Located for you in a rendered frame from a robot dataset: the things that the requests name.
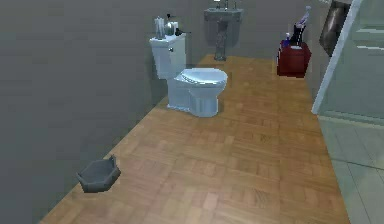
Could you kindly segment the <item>dark towel on wall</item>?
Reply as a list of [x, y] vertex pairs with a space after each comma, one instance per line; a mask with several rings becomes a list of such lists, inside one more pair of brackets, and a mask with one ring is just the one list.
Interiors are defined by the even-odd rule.
[[329, 57], [332, 56], [351, 4], [332, 0], [323, 25], [319, 43]]

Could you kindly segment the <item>grey cup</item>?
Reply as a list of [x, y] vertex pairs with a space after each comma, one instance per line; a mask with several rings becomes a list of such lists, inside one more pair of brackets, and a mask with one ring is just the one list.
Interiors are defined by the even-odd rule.
[[165, 26], [165, 34], [167, 36], [172, 36], [175, 34], [176, 29], [178, 28], [178, 23], [177, 22], [168, 22]]

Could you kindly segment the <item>dark red cabinet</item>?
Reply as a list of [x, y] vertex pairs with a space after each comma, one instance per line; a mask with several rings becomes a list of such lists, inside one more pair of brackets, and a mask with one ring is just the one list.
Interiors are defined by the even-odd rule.
[[304, 78], [310, 59], [311, 51], [305, 42], [299, 46], [287, 46], [281, 42], [277, 55], [277, 74]]

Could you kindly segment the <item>grey hexagonal bin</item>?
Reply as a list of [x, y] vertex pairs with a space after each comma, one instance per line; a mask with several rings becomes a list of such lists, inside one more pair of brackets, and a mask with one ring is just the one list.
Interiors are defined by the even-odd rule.
[[98, 193], [108, 191], [121, 175], [116, 157], [90, 162], [83, 170], [76, 173], [76, 177], [84, 193]]

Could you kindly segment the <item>white toilet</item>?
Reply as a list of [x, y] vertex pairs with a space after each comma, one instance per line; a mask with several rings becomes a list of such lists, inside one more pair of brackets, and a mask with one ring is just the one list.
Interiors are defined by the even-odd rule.
[[219, 110], [218, 96], [227, 84], [227, 73], [217, 68], [188, 68], [185, 34], [164, 39], [153, 37], [149, 43], [157, 78], [167, 84], [167, 107], [197, 117], [215, 116]]

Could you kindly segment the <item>grey pedestal sink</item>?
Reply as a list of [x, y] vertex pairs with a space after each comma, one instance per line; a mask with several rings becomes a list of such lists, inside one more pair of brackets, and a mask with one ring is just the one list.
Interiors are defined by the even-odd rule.
[[237, 3], [234, 3], [234, 7], [229, 7], [229, 0], [224, 0], [224, 6], [220, 6], [221, 0], [214, 0], [217, 3], [215, 8], [208, 8], [204, 10], [204, 20], [214, 21], [217, 23], [217, 34], [215, 42], [215, 55], [216, 61], [226, 60], [226, 39], [227, 29], [230, 22], [241, 22], [244, 14], [244, 10], [237, 7]]

